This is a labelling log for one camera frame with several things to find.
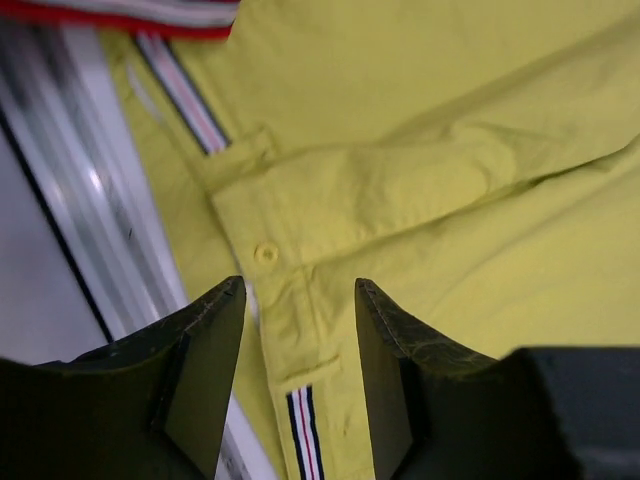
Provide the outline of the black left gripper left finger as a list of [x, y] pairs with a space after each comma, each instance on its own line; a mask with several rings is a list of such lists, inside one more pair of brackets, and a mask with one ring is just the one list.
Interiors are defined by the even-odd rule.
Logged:
[[211, 479], [246, 304], [232, 276], [70, 362], [1, 363], [5, 479]]

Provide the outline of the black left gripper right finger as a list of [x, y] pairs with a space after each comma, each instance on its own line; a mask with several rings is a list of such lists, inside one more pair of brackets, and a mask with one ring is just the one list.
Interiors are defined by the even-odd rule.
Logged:
[[475, 352], [355, 283], [377, 479], [578, 479], [533, 364]]

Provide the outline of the yellow-green trousers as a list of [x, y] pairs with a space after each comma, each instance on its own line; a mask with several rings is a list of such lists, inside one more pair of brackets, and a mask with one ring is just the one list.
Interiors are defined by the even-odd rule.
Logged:
[[635, 1], [244, 1], [100, 36], [182, 281], [245, 279], [234, 392], [285, 479], [373, 475], [354, 282], [456, 341], [639, 339]]

